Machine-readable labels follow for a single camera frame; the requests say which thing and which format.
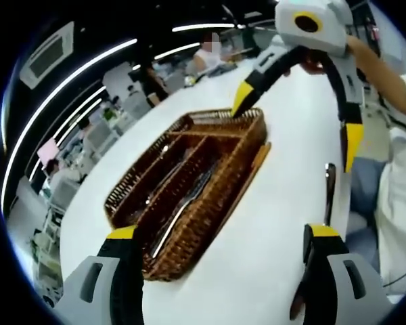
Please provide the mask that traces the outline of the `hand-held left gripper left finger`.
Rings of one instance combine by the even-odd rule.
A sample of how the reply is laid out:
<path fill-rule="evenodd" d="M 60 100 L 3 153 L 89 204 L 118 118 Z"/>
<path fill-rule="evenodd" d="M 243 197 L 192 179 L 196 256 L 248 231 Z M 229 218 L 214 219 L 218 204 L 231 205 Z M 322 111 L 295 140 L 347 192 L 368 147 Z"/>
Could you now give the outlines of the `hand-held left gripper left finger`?
<path fill-rule="evenodd" d="M 143 252 L 137 226 L 111 232 L 64 280 L 62 324 L 143 324 Z"/>

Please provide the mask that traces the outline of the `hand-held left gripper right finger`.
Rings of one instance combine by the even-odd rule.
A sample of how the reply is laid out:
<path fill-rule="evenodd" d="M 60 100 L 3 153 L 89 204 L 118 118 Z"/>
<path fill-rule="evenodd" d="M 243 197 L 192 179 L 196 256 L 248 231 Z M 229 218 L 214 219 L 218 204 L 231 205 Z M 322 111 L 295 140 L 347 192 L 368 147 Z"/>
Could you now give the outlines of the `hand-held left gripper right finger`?
<path fill-rule="evenodd" d="M 332 227 L 304 227 L 304 324 L 378 324 L 393 304 L 378 272 Z"/>

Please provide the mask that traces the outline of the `person's left hand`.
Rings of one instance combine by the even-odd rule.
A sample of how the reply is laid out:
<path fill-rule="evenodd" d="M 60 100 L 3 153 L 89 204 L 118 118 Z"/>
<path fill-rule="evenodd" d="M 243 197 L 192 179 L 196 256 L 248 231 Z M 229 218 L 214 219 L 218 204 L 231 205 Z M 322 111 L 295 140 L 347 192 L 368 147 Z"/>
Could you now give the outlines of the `person's left hand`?
<path fill-rule="evenodd" d="M 305 298 L 304 298 L 303 288 L 302 288 L 302 284 L 299 284 L 298 288 L 296 289 L 296 292 L 294 294 L 292 303 L 290 305 L 290 311 L 289 311 L 290 321 L 295 320 L 298 317 L 299 313 L 301 312 L 301 310 L 304 306 L 305 306 Z"/>

